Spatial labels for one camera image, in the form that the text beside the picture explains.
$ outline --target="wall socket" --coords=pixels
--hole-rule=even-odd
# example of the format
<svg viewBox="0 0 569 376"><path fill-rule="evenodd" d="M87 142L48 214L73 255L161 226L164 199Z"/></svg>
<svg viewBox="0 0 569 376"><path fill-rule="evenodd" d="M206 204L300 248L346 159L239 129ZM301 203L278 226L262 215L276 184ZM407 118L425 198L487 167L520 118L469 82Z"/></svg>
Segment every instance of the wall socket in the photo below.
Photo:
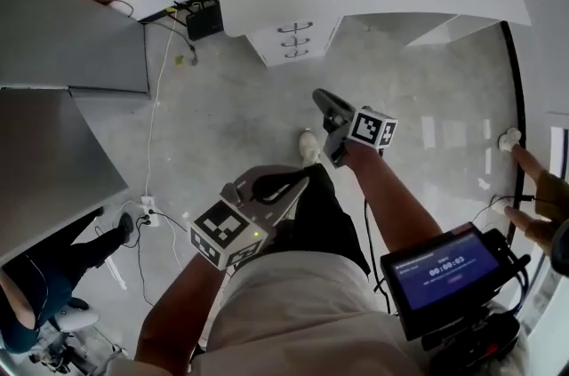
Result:
<svg viewBox="0 0 569 376"><path fill-rule="evenodd" d="M140 202L142 203L142 210L144 211L145 215L148 215L150 218L150 224L148 224L151 228L157 228L160 226L160 215L150 214L148 213L149 210L154 210L158 212L156 209L156 204L154 202L153 196L143 196L140 198Z"/></svg>

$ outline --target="drawer handle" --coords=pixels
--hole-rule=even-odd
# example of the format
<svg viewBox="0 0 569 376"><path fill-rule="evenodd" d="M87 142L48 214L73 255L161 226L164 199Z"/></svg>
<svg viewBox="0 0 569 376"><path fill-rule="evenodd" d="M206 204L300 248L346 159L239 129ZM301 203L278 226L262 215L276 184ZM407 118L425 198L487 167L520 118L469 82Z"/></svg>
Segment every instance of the drawer handle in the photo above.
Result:
<svg viewBox="0 0 569 376"><path fill-rule="evenodd" d="M294 51L294 54L293 54L293 55L289 55L288 53L286 53L284 56L285 56L287 59L296 59L297 57L302 57L302 55L306 55L307 53L309 53L309 50L308 50L308 49L305 50L304 52L300 52L300 53L299 53L299 51L298 51L298 49L297 49L297 50Z"/></svg>
<svg viewBox="0 0 569 376"><path fill-rule="evenodd" d="M299 27L299 24L297 22L294 22L294 28L292 30L285 30L284 28L277 28L276 31L278 33L291 33L291 32L297 32L300 30L305 30L307 28L312 27L314 24L312 22L307 22L307 24L304 27Z"/></svg>
<svg viewBox="0 0 569 376"><path fill-rule="evenodd" d="M305 38L303 41L299 41L298 38L295 36L294 37L294 43L292 43L292 44L281 43L281 45L283 47L297 47L299 45L303 45L303 44L306 44L309 42L310 42L310 38Z"/></svg>

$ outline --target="timer display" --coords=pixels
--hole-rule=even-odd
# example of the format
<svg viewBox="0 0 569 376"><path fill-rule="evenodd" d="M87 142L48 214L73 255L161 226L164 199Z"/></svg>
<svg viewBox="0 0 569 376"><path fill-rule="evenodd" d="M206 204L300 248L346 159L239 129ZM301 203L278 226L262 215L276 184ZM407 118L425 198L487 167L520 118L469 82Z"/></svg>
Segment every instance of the timer display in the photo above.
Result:
<svg viewBox="0 0 569 376"><path fill-rule="evenodd" d="M454 294L499 266L478 235L471 233L398 263L394 269L411 309Z"/></svg>

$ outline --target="power outlet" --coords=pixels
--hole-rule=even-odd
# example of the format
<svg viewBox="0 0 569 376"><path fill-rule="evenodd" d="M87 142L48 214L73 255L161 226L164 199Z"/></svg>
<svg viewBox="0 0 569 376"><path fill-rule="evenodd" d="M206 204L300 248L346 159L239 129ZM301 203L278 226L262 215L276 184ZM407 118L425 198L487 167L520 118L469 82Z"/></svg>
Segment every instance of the power outlet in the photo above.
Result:
<svg viewBox="0 0 569 376"><path fill-rule="evenodd" d="M143 196L140 198L142 202L142 210L144 211L145 215L148 215L150 218L150 224L148 224L151 228L157 228L160 226L160 215L150 214L150 210L154 210L157 212L156 204L154 202L153 196Z"/></svg>

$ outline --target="concrete floor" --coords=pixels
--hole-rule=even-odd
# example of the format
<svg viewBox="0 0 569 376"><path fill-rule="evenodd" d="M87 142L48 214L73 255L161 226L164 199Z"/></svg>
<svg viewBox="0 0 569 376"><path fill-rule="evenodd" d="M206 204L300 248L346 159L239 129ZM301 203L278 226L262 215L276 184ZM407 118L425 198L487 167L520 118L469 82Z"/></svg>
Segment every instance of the concrete floor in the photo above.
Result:
<svg viewBox="0 0 569 376"><path fill-rule="evenodd" d="M170 20L164 23L171 25ZM169 32L149 26L147 36L154 92ZM517 120L499 27L447 46L404 48L387 34L346 18L325 58L269 70L243 38L221 33L197 42L196 48L199 65L186 61L176 66L174 58L183 54L187 59L189 51L181 38L172 38L151 150L149 193L180 223L249 167L298 164L300 129L315 129L324 142L322 117L311 99L318 87L356 107L368 104L399 119L385 158L443 229L472 220L493 194L513 192L514 166L496 148L498 135ZM109 229L117 206L144 194L151 102L81 99L78 104L131 187L101 218L102 227ZM329 171L367 256L363 195L347 169ZM506 228L493 212L482 213L477 225ZM175 232L183 265L195 250L179 229ZM92 237L89 228L83 238ZM379 257L385 246L377 230L373 243ZM147 297L155 302L180 271L172 254L172 231L164 221L159 228L144 229L141 258ZM84 277L76 296L100 311L99 328L133 356L150 306L141 295L136 251L121 248L113 259L127 290L103 266ZM378 302L383 308L381 297Z"/></svg>

